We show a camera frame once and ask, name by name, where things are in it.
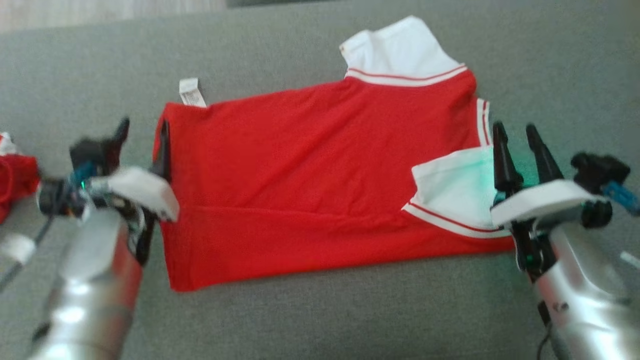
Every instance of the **red t-shirt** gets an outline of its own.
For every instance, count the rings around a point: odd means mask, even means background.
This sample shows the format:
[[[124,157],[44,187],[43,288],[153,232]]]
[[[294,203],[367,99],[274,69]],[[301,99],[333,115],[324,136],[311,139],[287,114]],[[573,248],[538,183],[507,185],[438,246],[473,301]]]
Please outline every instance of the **red t-shirt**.
[[[488,103],[409,17],[341,45],[334,83],[166,105],[171,286],[512,248],[492,226]]]

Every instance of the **red fabric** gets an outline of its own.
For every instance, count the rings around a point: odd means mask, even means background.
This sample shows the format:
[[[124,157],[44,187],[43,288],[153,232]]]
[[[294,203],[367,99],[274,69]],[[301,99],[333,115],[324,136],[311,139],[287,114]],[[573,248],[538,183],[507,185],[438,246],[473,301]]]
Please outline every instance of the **red fabric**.
[[[11,203],[35,192],[39,180],[36,158],[0,156],[0,224],[9,214]]]
[[[465,71],[422,87],[346,78],[207,109],[167,104],[172,288],[511,249],[400,211],[413,166],[480,146],[475,89]]]

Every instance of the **black cable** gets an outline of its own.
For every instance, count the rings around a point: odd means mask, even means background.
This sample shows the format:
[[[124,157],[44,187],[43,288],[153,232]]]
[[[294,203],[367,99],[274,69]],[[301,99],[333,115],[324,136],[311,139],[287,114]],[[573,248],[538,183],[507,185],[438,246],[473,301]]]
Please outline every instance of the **black cable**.
[[[55,203],[53,204],[53,207],[52,207],[52,211],[49,214],[47,221],[40,228],[36,237],[33,238],[33,244],[36,250],[38,246],[40,246],[40,243],[42,243],[42,240],[44,240],[44,236],[47,234],[47,231],[49,231],[51,224],[53,224],[53,220],[55,219],[55,214],[59,213],[60,209],[62,208],[62,205],[64,205],[63,199],[67,198],[67,195],[70,190],[71,190],[71,185],[65,182],[65,184],[63,185],[60,197],[55,200]],[[2,294],[2,292],[7,287],[7,285],[9,285],[13,281],[13,279],[20,273],[22,268],[24,268],[24,265],[25,264],[22,264],[21,262],[16,261],[15,264],[11,266],[9,271],[4,276],[2,276],[2,278],[0,279],[0,294]]]
[[[542,339],[542,341],[540,341],[540,344],[538,344],[538,352],[536,353],[536,359],[537,360],[541,360],[542,359],[542,349],[545,347],[545,344],[549,341],[549,338],[551,337],[551,327],[553,326],[552,322],[549,322],[547,324],[547,333],[545,334],[545,337]]]

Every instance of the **red and white striped trim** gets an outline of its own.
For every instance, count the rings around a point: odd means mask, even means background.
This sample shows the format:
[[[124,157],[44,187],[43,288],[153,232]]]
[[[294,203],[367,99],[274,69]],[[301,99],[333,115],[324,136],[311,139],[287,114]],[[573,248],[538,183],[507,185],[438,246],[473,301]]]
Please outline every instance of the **red and white striped trim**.
[[[489,102],[478,99],[476,114],[478,139],[480,139],[480,146],[493,144],[491,140],[491,133],[489,132]]]
[[[465,72],[467,70],[468,68],[464,64],[461,64],[459,67],[451,69],[447,72],[443,72],[442,74],[429,76],[426,78],[411,78],[408,76],[390,74],[369,74],[359,69],[348,68],[347,73],[344,75],[344,77],[357,78],[366,83],[377,85],[418,87],[433,85],[441,81],[451,79],[454,76],[461,74],[462,72]]]
[[[447,218],[441,214],[436,213],[435,211],[423,208],[412,202],[408,202],[406,205],[404,205],[402,210],[430,224],[436,225],[437,227],[448,230],[452,233],[468,236],[470,238],[495,239],[510,236],[509,231],[495,228],[489,229],[469,226],[461,222],[457,222],[453,219]]]

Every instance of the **gray tablecloth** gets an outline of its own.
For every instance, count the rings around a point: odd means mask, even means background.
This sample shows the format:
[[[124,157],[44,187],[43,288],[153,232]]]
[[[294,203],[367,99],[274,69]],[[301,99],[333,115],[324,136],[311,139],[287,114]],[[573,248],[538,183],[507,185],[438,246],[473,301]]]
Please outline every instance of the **gray tablecloth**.
[[[492,120],[505,122],[516,162],[535,180],[524,126],[538,125],[566,174],[574,152],[611,153],[640,169],[638,34],[625,8],[579,1],[353,1],[231,10],[0,37],[0,130],[43,170],[70,170],[68,146],[132,120],[125,164],[150,162],[153,130],[180,78],[208,102],[339,80],[337,46],[361,29],[423,18],[476,74]],[[640,189],[634,172],[628,184]],[[640,254],[640,223],[616,208],[594,240],[617,260]],[[44,221],[17,204],[0,236]],[[0,296],[0,357],[19,358],[75,223],[57,221]],[[213,286],[169,289],[160,234],[145,271],[126,359],[526,359],[543,327],[512,254],[426,259]]]

